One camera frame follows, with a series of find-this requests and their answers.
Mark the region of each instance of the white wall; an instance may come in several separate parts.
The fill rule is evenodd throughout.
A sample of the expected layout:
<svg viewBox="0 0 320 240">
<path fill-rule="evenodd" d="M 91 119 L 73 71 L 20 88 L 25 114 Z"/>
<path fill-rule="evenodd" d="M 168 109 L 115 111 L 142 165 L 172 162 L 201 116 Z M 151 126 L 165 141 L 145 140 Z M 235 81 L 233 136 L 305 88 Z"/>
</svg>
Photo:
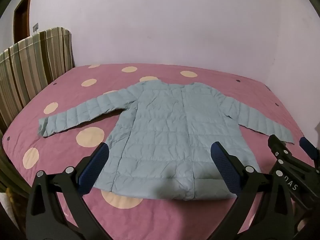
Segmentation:
<svg viewBox="0 0 320 240">
<path fill-rule="evenodd" d="M 13 43 L 13 0 L 0 19 Z M 265 81 L 274 60 L 279 0 L 31 0 L 30 29 L 72 33 L 76 65 L 163 63 Z"/>
<path fill-rule="evenodd" d="M 315 145 L 320 122 L 320 18 L 309 0 L 280 0 L 278 47 L 266 85 Z"/>
</svg>

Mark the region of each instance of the silver screw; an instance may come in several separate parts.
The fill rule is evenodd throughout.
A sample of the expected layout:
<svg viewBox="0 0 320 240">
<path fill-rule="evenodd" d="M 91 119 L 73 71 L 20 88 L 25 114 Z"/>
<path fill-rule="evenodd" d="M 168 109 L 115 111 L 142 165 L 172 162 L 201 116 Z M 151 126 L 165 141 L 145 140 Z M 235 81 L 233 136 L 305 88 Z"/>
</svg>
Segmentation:
<svg viewBox="0 0 320 240">
<path fill-rule="evenodd" d="M 75 170 L 74 167 L 68 167 L 68 168 L 66 168 L 66 173 L 71 173 L 71 172 L 73 172 L 74 170 Z"/>
<path fill-rule="evenodd" d="M 254 172 L 254 168 L 252 168 L 251 166 L 247 166 L 245 170 L 250 173 Z"/>
<path fill-rule="evenodd" d="M 41 177 L 43 175 L 43 173 L 44 173 L 43 171 L 38 171 L 37 172 L 37 177 Z"/>
<path fill-rule="evenodd" d="M 282 171 L 276 171 L 276 174 L 281 177 L 283 175 Z"/>
</svg>

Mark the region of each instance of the striped fabric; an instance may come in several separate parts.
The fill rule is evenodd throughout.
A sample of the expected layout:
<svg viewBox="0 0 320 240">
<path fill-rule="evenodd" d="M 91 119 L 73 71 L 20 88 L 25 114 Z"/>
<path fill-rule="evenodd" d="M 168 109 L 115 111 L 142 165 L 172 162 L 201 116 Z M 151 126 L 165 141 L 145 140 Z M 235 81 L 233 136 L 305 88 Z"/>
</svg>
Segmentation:
<svg viewBox="0 0 320 240">
<path fill-rule="evenodd" d="M 71 33 L 61 27 L 30 36 L 0 54 L 0 131 L 42 89 L 74 67 Z"/>
</svg>

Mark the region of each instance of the wall socket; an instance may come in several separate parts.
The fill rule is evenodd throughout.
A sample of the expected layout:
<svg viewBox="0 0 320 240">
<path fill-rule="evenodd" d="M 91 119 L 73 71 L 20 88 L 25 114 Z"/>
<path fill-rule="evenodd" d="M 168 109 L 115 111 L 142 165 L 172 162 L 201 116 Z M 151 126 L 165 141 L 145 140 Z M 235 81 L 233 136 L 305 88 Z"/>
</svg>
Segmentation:
<svg viewBox="0 0 320 240">
<path fill-rule="evenodd" d="M 39 23 L 36 23 L 36 25 L 33 26 L 33 32 L 36 32 L 37 29 L 39 29 Z"/>
</svg>

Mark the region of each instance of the wooden door frame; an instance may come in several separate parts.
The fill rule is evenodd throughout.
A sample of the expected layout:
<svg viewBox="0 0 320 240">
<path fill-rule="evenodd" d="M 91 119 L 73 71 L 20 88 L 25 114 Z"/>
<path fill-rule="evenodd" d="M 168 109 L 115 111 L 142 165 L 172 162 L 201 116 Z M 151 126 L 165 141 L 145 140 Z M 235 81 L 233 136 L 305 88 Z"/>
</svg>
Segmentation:
<svg viewBox="0 0 320 240">
<path fill-rule="evenodd" d="M 18 41 L 15 40 L 15 36 L 14 36 L 14 25 L 15 25 L 15 16 L 16 16 L 16 11 L 17 9 L 20 7 L 21 3 L 23 2 L 24 0 L 21 0 L 20 3 L 18 4 L 18 6 L 15 8 L 14 10 L 14 14 L 13 14 L 13 42 L 14 43 L 17 43 Z M 28 37 L 30 36 L 30 26 L 29 26 L 29 11 L 30 11 L 30 1 L 31 0 L 28 0 L 28 8 L 27 8 L 27 34 L 28 34 Z"/>
</svg>

